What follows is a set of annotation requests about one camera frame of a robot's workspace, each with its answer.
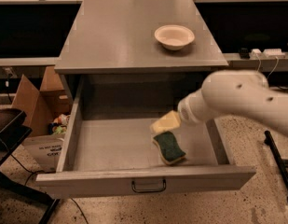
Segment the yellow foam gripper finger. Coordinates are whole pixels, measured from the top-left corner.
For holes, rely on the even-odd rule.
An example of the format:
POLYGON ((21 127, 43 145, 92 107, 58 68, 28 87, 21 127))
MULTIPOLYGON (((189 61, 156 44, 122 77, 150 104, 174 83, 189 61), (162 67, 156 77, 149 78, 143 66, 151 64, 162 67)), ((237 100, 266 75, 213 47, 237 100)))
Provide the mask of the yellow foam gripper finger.
POLYGON ((176 128, 181 125, 181 119, 176 111, 170 111, 160 119, 156 120, 151 126, 151 133, 164 133, 176 128))

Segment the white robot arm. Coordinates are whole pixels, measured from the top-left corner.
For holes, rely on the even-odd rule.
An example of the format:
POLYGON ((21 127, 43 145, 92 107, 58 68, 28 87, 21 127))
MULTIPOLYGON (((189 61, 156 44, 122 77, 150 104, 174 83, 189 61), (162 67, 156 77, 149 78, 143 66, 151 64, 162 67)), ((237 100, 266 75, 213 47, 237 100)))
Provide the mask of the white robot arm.
POLYGON ((175 111, 155 121, 152 133, 236 115, 255 120, 288 137, 288 94, 274 91, 252 70, 223 70, 208 75, 200 89, 183 98, 175 111))

